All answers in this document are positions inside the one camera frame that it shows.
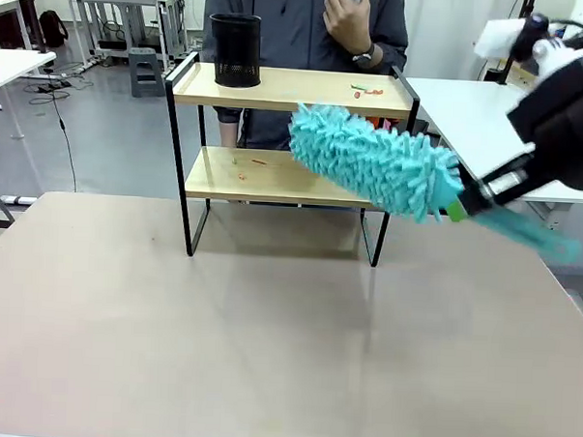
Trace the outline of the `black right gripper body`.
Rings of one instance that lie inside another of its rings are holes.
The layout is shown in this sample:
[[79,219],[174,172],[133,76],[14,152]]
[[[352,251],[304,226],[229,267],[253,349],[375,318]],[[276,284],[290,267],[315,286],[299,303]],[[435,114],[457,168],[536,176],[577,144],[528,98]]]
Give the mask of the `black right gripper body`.
[[583,190],[583,56],[544,79],[508,114],[534,151],[517,171],[519,189],[558,181]]

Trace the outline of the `person's left hand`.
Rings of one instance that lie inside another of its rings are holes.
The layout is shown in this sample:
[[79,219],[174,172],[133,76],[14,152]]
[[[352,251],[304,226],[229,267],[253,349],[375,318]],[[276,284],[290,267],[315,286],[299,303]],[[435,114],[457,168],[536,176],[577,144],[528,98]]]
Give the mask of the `person's left hand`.
[[369,52],[369,0],[325,0],[324,6],[328,34],[353,56]]

